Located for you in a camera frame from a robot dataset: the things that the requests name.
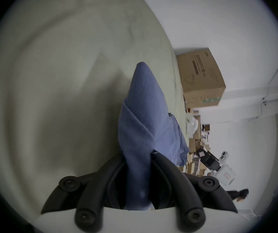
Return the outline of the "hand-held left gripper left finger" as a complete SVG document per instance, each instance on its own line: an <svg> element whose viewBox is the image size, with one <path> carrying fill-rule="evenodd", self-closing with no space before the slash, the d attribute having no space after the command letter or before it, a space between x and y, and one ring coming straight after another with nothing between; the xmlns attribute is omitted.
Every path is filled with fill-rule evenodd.
<svg viewBox="0 0 278 233"><path fill-rule="evenodd" d="M75 209L75 225L83 232L98 232L108 188L125 165L123 154L118 153L97 172L62 178L46 200L41 215Z"/></svg>

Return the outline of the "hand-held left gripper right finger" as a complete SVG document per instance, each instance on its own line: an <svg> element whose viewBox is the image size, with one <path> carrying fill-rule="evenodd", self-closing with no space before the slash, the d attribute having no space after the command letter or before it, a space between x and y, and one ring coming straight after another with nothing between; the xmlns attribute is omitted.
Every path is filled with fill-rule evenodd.
<svg viewBox="0 0 278 233"><path fill-rule="evenodd" d="M197 231L204 226L204 208L238 213L215 177L183 173L156 150L151 153L150 201L155 209L176 207L182 231Z"/></svg>

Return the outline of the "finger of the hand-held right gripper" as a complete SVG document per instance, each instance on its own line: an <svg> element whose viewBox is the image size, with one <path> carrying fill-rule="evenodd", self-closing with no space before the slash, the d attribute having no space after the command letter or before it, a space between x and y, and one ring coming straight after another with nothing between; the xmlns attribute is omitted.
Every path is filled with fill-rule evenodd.
<svg viewBox="0 0 278 233"><path fill-rule="evenodd" d="M196 155L200 158L201 163L209 170L217 172L221 168L219 160L210 152L199 148L196 151Z"/></svg>

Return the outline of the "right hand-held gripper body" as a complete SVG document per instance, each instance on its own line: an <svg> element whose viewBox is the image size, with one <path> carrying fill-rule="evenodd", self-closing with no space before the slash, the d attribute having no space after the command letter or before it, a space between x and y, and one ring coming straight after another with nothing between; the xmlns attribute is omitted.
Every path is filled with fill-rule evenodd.
<svg viewBox="0 0 278 233"><path fill-rule="evenodd" d="M213 176L223 185L229 186L236 179L236 173L227 165L229 153L223 151L220 158L215 160L211 165L211 172Z"/></svg>

